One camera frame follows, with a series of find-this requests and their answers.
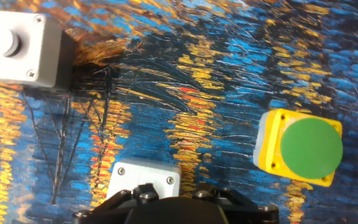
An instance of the white switch box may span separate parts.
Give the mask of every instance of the white switch box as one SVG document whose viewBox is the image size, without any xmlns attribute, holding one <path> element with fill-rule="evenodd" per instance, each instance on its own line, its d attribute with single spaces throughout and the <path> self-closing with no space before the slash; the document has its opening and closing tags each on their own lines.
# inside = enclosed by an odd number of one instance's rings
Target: white switch box
<svg viewBox="0 0 358 224">
<path fill-rule="evenodd" d="M 0 11 L 0 80 L 67 90 L 75 42 L 43 14 Z"/>
<path fill-rule="evenodd" d="M 160 199 L 179 196 L 179 166 L 147 159 L 123 159 L 114 165 L 106 199 L 121 190 L 151 183 Z"/>
</svg>

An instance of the yellow brush stroke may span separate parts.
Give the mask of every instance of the yellow brush stroke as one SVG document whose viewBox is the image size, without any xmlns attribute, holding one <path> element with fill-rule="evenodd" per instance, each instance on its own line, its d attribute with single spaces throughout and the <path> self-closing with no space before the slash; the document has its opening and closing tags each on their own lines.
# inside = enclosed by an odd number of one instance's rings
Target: yellow brush stroke
<svg viewBox="0 0 358 224">
<path fill-rule="evenodd" d="M 317 75 L 331 75 L 331 72 L 325 72 L 325 71 L 322 71 L 322 70 L 316 69 L 316 68 L 295 67 L 294 70 L 300 71 L 300 72 L 314 73 Z"/>
<path fill-rule="evenodd" d="M 303 189 L 313 190 L 313 187 L 305 182 L 293 180 L 287 187 L 287 192 L 284 194 L 288 197 L 285 204 L 290 209 L 290 216 L 288 216 L 288 219 L 291 224 L 300 223 L 303 215 L 305 214 L 301 210 L 301 207 L 305 203 L 306 199 L 306 196 L 302 193 Z"/>
<path fill-rule="evenodd" d="M 148 99 L 151 99 L 151 100 L 162 101 L 159 98 L 149 96 L 149 95 L 146 95 L 146 94 L 143 94 L 143 93 L 139 93 L 139 92 L 134 91 L 134 90 L 129 90 L 129 89 L 121 88 L 121 87 L 117 87 L 117 90 L 123 91 L 125 93 L 130 93 L 130 94 L 133 94 L 133 95 L 137 95 L 137 96 L 140 96 L 141 98 L 144 97 L 144 98 L 148 98 Z"/>
<path fill-rule="evenodd" d="M 0 224 L 5 222 L 7 203 L 9 201 L 9 188 L 13 180 L 12 167 L 14 150 L 6 146 L 16 145 L 14 140 L 21 136 L 18 123 L 27 120 L 21 114 L 24 111 L 24 102 L 18 98 L 21 87 L 0 83 Z"/>
<path fill-rule="evenodd" d="M 93 100 L 92 102 L 83 104 L 71 104 L 71 106 L 79 113 L 87 114 L 87 117 L 91 120 L 92 124 L 89 126 L 89 129 L 91 132 L 95 133 L 95 135 L 92 136 L 94 139 L 93 144 L 95 145 L 95 147 L 92 148 L 92 151 L 97 153 L 98 156 L 91 158 L 93 161 L 91 165 L 92 178 L 89 181 L 89 184 L 92 188 L 92 202 L 90 203 L 91 207 L 97 207 L 106 199 L 111 178 L 111 173 L 109 170 L 113 162 L 116 160 L 115 155 L 119 154 L 119 150 L 124 149 L 124 146 L 115 143 L 117 136 L 128 138 L 131 134 L 128 130 L 120 128 L 122 123 L 126 123 L 131 120 L 132 115 L 126 112 L 126 110 L 129 109 L 129 106 L 118 101 L 110 101 L 107 111 L 108 122 L 106 123 L 105 127 L 105 139 L 102 142 L 102 139 L 100 139 L 99 135 L 99 128 L 102 125 L 102 121 L 99 119 L 98 115 L 103 115 L 104 104 L 105 102 L 103 100 Z"/>
<path fill-rule="evenodd" d="M 135 70 L 135 71 L 145 72 L 145 73 L 165 77 L 165 78 L 168 78 L 168 79 L 172 79 L 171 76 L 166 72 L 160 72 L 160 71 L 152 70 L 152 69 L 148 69 L 148 68 L 139 68 L 139 67 L 128 66 L 128 65 L 113 65 L 113 67 L 131 69 L 131 70 Z"/>
<path fill-rule="evenodd" d="M 317 13 L 317 14 L 322 14 L 322 15 L 326 15 L 329 13 L 329 10 L 327 8 L 315 6 L 312 4 L 304 4 L 303 7 L 305 8 L 306 12 L 312 12 L 312 13 Z"/>
</svg>

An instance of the black brush stroke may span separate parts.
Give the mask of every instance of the black brush stroke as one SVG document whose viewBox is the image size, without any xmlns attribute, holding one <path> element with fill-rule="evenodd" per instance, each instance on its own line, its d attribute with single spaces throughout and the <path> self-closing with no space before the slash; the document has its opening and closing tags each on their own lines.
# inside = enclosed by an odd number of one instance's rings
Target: black brush stroke
<svg viewBox="0 0 358 224">
<path fill-rule="evenodd" d="M 39 145 L 39 147 L 41 148 L 42 155 L 44 156 L 44 159 L 45 159 L 45 161 L 46 161 L 46 163 L 47 163 L 49 176 L 50 176 L 51 180 L 54 181 L 53 175 L 52 175 L 52 169 L 50 168 L 50 165 L 49 165 L 49 163 L 48 163 L 48 157 L 47 157 L 47 154 L 46 154 L 46 152 L 45 152 L 44 147 L 43 147 L 42 144 L 41 144 L 40 135 L 38 134 L 37 125 L 35 124 L 34 111 L 33 111 L 33 109 L 30 107 L 29 103 L 27 102 L 27 100 L 26 100 L 26 98 L 25 98 L 25 96 L 24 96 L 24 94 L 23 94 L 22 92 L 21 92 L 21 95 L 22 95 L 22 97 L 23 97 L 23 100 L 24 100 L 25 105 L 28 107 L 28 109 L 29 109 L 29 111 L 30 111 L 32 126 L 33 126 L 33 129 L 34 129 L 35 135 L 37 136 L 38 145 Z"/>
<path fill-rule="evenodd" d="M 53 182 L 54 188 L 53 188 L 53 194 L 52 194 L 52 200 L 51 204 L 56 204 L 56 197 L 58 193 L 58 186 L 60 185 L 60 181 L 62 179 L 62 171 L 63 171 L 63 159 L 64 159 L 64 152 L 66 148 L 66 135 L 67 135 L 67 127 L 68 127 L 68 119 L 71 116 L 71 97 L 65 98 L 65 111 L 63 114 L 62 119 L 62 137 L 60 139 L 59 144 L 59 152 L 57 155 L 57 161 L 56 161 L 56 172 L 55 172 L 55 181 Z"/>
</svg>

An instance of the textured paint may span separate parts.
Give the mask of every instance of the textured paint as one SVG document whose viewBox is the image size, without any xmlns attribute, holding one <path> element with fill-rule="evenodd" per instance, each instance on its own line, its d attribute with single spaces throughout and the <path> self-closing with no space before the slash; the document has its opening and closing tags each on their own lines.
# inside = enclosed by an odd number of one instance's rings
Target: textured paint
<svg viewBox="0 0 358 224">
<path fill-rule="evenodd" d="M 281 223 L 358 223 L 358 0 L 10 0 L 0 9 L 46 13 L 79 43 L 71 92 L 4 86 L 28 117 L 20 136 L 4 138 L 15 153 L 0 150 L 13 177 L 6 222 L 70 222 L 103 201 L 114 161 L 140 156 L 181 163 L 187 195 L 201 180 L 276 203 Z M 98 121 L 111 104 L 125 120 L 112 124 L 116 134 Z M 277 107 L 343 124 L 330 188 L 299 191 L 252 165 L 260 116 Z"/>
<path fill-rule="evenodd" d="M 291 214 L 288 217 L 291 224 L 300 223 L 305 215 L 305 213 L 301 210 L 302 205 L 306 200 L 306 196 L 302 193 L 303 189 L 313 190 L 313 187 L 310 184 L 296 180 L 293 180 L 287 187 L 287 193 L 285 196 L 288 197 L 286 204 L 291 211 Z"/>
<path fill-rule="evenodd" d="M 171 95 L 175 95 L 185 101 L 187 106 L 191 108 L 193 113 L 179 113 L 170 123 L 175 125 L 175 129 L 165 130 L 168 138 L 173 140 L 171 148 L 176 149 L 178 152 L 173 155 L 175 159 L 180 162 L 177 164 L 181 167 L 181 194 L 190 196 L 195 187 L 196 168 L 201 163 L 201 158 L 211 162 L 210 154 L 202 154 L 198 152 L 199 148 L 210 149 L 210 138 L 216 138 L 214 132 L 219 126 L 213 121 L 213 108 L 216 106 L 214 103 L 208 101 L 211 99 L 224 99 L 221 96 L 212 96 L 198 90 L 174 87 L 165 84 L 159 84 L 167 88 Z M 203 171 L 205 177 L 208 177 L 208 169 L 203 167 L 199 168 Z"/>
<path fill-rule="evenodd" d="M 119 154 L 119 150 L 124 149 L 122 145 L 115 143 L 117 136 L 128 138 L 130 134 L 128 130 L 120 128 L 120 124 L 128 122 L 131 118 L 131 114 L 126 112 L 129 107 L 120 102 L 109 101 L 109 106 L 104 112 L 105 103 L 105 101 L 93 100 L 87 103 L 72 104 L 74 109 L 87 115 L 91 121 L 89 129 L 95 133 L 92 136 L 95 147 L 91 150 L 98 156 L 91 158 L 93 161 L 91 165 L 92 178 L 89 183 L 93 196 L 91 207 L 97 207 L 106 199 L 112 164 L 116 160 L 115 156 Z"/>
<path fill-rule="evenodd" d="M 14 146 L 15 140 L 21 135 L 20 126 L 17 124 L 27 119 L 21 114 L 24 105 L 18 96 L 17 91 L 4 88 L 3 84 L 0 86 L 0 224 L 4 223 L 7 215 L 9 189 L 12 181 L 10 163 L 15 154 L 15 151 L 8 147 Z"/>
</svg>

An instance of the green button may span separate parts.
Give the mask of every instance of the green button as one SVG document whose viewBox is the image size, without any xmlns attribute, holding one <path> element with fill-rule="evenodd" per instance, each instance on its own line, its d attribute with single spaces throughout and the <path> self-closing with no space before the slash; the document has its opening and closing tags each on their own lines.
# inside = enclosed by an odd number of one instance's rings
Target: green button
<svg viewBox="0 0 358 224">
<path fill-rule="evenodd" d="M 323 120 L 301 119 L 284 132 L 281 154 L 295 174 L 320 179 L 339 166 L 343 155 L 342 139 L 334 127 Z"/>
</svg>

